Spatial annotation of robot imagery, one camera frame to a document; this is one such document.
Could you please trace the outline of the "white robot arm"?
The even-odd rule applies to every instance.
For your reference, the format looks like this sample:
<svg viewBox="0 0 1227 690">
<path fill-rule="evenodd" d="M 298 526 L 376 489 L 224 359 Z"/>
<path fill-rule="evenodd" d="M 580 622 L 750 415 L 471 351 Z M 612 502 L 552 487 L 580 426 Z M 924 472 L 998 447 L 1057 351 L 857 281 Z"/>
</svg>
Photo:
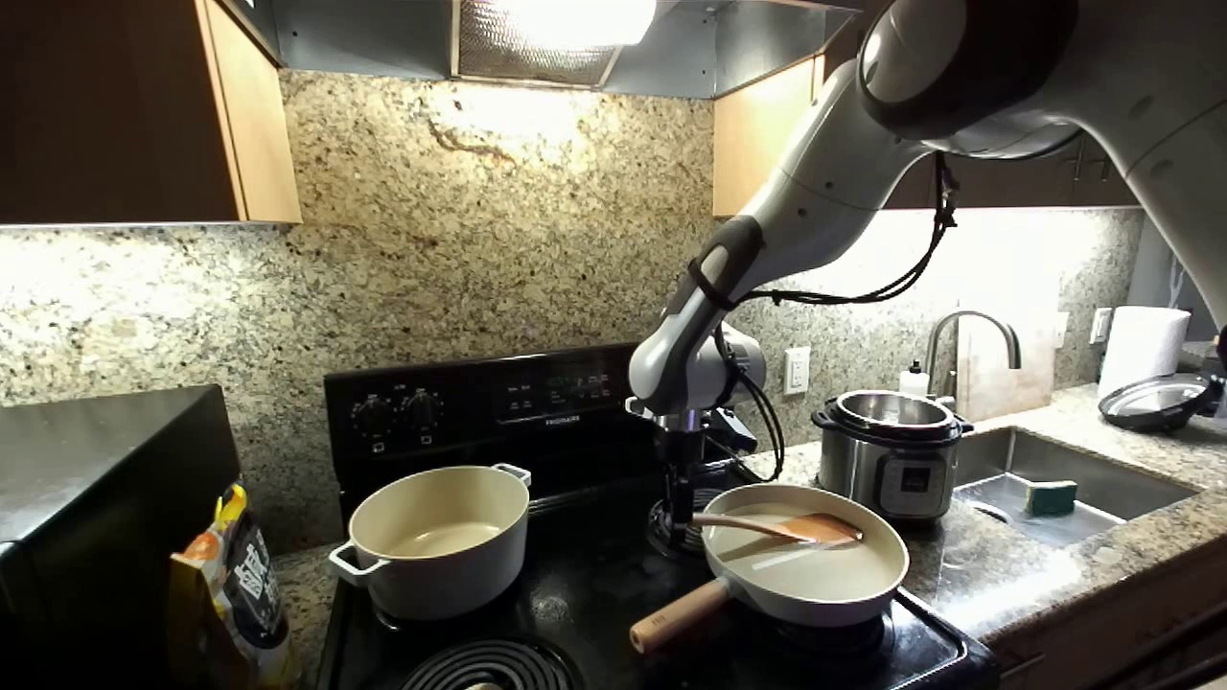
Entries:
<svg viewBox="0 0 1227 690">
<path fill-rule="evenodd" d="M 627 407 L 662 428 L 662 536 L 695 536 L 689 469 L 728 392 L 716 324 L 739 299 L 845 258 L 932 152 L 1017 162 L 1073 134 L 1227 323 L 1227 0 L 892 0 L 631 349 Z"/>
</svg>

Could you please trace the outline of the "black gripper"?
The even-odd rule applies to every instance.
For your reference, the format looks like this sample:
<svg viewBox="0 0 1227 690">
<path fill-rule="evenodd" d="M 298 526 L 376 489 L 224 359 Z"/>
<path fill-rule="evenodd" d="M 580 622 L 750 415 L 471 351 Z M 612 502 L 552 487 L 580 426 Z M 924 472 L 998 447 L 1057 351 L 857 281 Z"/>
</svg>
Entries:
<svg viewBox="0 0 1227 690">
<path fill-rule="evenodd" d="M 673 512 L 695 512 L 704 489 L 750 484 L 756 472 L 745 456 L 756 447 L 756 433 L 728 407 L 653 415 L 640 397 L 627 397 L 624 415 L 657 428 L 657 456 L 662 462 L 662 502 L 653 504 L 653 536 L 662 549 L 687 552 L 689 529 Z"/>
</svg>

